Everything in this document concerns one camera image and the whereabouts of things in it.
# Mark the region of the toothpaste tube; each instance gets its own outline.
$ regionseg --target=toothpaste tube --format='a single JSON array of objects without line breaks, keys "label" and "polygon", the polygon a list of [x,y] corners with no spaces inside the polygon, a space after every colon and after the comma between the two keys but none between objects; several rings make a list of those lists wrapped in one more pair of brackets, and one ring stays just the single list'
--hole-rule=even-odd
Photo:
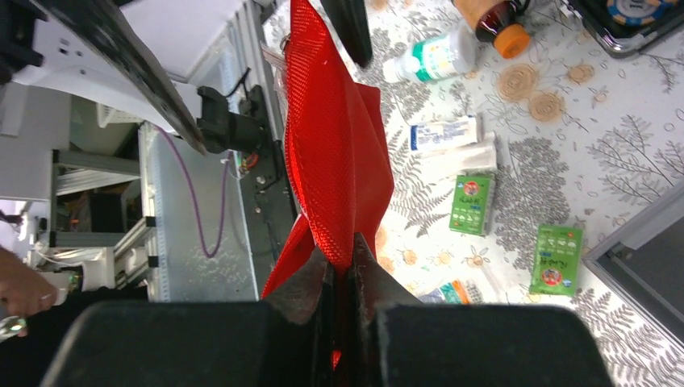
[{"label": "toothpaste tube", "polygon": [[480,122],[474,115],[451,123],[421,123],[411,126],[411,152],[429,154],[476,144],[481,140]]}]

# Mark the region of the white plastic bottle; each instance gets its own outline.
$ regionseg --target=white plastic bottle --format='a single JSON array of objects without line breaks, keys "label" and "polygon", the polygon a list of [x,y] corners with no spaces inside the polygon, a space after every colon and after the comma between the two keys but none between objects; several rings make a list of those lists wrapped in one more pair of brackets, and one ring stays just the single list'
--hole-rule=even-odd
[{"label": "white plastic bottle", "polygon": [[464,24],[446,34],[414,44],[382,65],[389,83],[428,82],[467,73],[475,67],[477,41]]}]

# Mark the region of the brown bottle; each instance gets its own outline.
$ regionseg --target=brown bottle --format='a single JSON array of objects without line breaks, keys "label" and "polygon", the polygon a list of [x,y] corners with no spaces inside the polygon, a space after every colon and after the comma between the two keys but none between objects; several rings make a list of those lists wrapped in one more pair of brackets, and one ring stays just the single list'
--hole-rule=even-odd
[{"label": "brown bottle", "polygon": [[515,58],[530,44],[517,20],[515,4],[507,0],[453,0],[481,42],[492,43],[505,59]]}]

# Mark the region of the bottle cap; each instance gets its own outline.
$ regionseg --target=bottle cap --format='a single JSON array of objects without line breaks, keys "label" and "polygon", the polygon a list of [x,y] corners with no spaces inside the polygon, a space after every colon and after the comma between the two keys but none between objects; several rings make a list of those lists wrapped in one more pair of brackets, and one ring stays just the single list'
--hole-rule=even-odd
[{"label": "bottle cap", "polygon": [[390,59],[382,64],[382,76],[385,78],[385,81],[388,81],[389,83],[397,83],[401,81],[401,78],[399,78],[399,75],[397,75],[397,65],[395,59]]},{"label": "bottle cap", "polygon": [[511,24],[499,32],[494,39],[494,48],[503,59],[512,59],[525,51],[530,44],[530,35],[520,24]]}]

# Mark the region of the orange bottle cap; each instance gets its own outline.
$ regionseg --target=orange bottle cap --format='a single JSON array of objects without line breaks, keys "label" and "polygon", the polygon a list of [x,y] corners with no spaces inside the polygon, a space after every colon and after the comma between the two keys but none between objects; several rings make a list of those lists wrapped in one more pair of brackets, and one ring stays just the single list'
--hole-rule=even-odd
[{"label": "orange bottle cap", "polygon": [[499,32],[494,39],[494,48],[503,59],[512,59],[525,51],[530,44],[530,35],[520,24],[511,24]]}]

